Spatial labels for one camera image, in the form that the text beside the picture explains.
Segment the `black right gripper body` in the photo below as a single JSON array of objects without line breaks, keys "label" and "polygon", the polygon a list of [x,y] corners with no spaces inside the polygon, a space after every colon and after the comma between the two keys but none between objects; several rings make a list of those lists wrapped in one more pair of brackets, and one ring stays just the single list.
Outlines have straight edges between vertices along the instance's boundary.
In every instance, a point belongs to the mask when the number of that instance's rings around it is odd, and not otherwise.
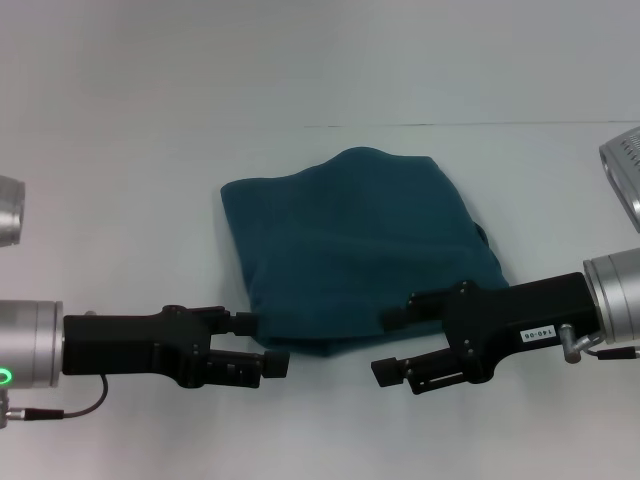
[{"label": "black right gripper body", "polygon": [[445,375],[484,383],[504,358],[560,343],[560,327],[576,337],[600,330],[584,276],[571,273],[503,289],[469,282],[446,303],[443,330],[449,344]]}]

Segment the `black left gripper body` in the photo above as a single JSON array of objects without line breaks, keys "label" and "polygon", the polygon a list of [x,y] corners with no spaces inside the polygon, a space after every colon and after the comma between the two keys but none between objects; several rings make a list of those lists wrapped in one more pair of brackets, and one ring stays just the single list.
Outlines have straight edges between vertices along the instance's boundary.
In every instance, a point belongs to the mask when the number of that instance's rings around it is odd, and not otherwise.
[{"label": "black left gripper body", "polygon": [[183,388],[200,388],[210,341],[202,312],[177,305],[147,316],[67,315],[62,372],[158,374]]}]

